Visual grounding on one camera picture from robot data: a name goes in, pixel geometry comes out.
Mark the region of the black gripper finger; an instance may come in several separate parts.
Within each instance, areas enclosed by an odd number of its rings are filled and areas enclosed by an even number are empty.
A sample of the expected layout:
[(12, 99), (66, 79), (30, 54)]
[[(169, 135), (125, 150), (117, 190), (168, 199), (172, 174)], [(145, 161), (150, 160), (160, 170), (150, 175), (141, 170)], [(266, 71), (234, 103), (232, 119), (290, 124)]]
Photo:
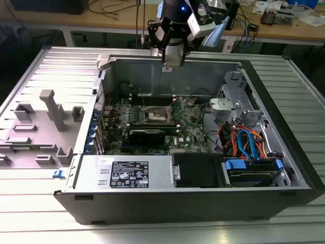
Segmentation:
[(188, 36), (191, 34), (191, 30), (188, 26), (181, 26), (178, 30), (178, 38), (181, 39), (181, 43), (178, 47), (178, 56), (180, 57), (180, 64), (184, 64), (186, 54), (189, 52)]
[(148, 24), (149, 39), (152, 45), (151, 55), (161, 58), (163, 64), (177, 64), (176, 27), (162, 29), (160, 21), (150, 21)]

